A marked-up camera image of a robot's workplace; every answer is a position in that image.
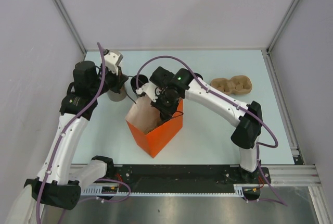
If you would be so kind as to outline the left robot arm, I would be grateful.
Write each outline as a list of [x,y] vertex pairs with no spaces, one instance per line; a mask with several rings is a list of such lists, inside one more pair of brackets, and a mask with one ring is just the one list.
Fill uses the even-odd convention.
[[80,194],[95,181],[111,181],[116,175],[113,160],[94,156],[88,165],[74,175],[69,175],[74,153],[80,137],[89,123],[97,99],[106,92],[120,93],[128,77],[113,73],[110,68],[96,66],[93,61],[75,65],[73,82],[68,86],[61,102],[59,125],[46,161],[35,179],[27,179],[32,198],[44,204],[72,210]]

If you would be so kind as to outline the black smooth coffee cup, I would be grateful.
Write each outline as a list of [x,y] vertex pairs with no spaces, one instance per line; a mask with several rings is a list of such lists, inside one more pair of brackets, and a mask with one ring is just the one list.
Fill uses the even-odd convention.
[[[140,74],[138,76],[138,85],[139,85],[139,87],[143,86],[144,84],[146,84],[148,82],[149,82],[149,80],[148,80],[148,78],[145,75]],[[136,93],[136,90],[137,90],[136,76],[132,76],[131,77],[130,85],[131,85],[132,91],[134,92],[134,94],[136,95],[136,97],[139,97],[139,95]]]

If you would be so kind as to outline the orange paper bag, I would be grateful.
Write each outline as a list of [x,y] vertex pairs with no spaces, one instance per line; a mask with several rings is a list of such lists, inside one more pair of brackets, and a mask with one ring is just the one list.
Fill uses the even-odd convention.
[[125,121],[136,144],[150,157],[156,157],[160,151],[180,132],[183,127],[183,101],[168,121],[153,131],[144,134],[145,128],[152,122],[161,120],[160,112],[150,105],[151,100],[144,96],[136,99],[125,117]]

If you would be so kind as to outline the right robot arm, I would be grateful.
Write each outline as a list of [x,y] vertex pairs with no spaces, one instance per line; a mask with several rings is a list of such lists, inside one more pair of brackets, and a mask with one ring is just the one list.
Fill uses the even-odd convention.
[[231,141],[240,151],[240,177],[252,183],[259,176],[257,148],[261,134],[261,105],[255,101],[246,104],[224,95],[206,84],[202,77],[180,69],[176,74],[158,67],[149,78],[152,91],[148,93],[151,106],[160,112],[163,121],[176,113],[181,100],[196,102],[227,120],[235,130]]

